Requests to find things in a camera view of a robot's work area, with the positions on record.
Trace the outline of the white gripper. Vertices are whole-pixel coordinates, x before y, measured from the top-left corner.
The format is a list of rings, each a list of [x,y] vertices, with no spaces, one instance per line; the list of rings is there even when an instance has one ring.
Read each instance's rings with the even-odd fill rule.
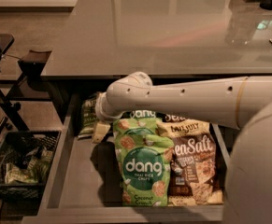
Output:
[[[104,92],[100,92],[96,98],[95,114],[101,120],[97,121],[93,127],[93,143],[100,143],[110,130],[110,124],[103,121],[114,121],[121,117],[121,113],[117,112],[107,101]]]

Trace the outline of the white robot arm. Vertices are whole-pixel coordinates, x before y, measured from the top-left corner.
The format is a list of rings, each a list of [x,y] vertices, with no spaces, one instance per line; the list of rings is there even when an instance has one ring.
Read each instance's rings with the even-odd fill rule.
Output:
[[[155,86],[146,74],[133,73],[110,84],[95,105],[105,122],[137,109],[179,116],[160,128],[175,138],[199,134],[210,124],[237,129],[222,224],[272,224],[272,77]]]

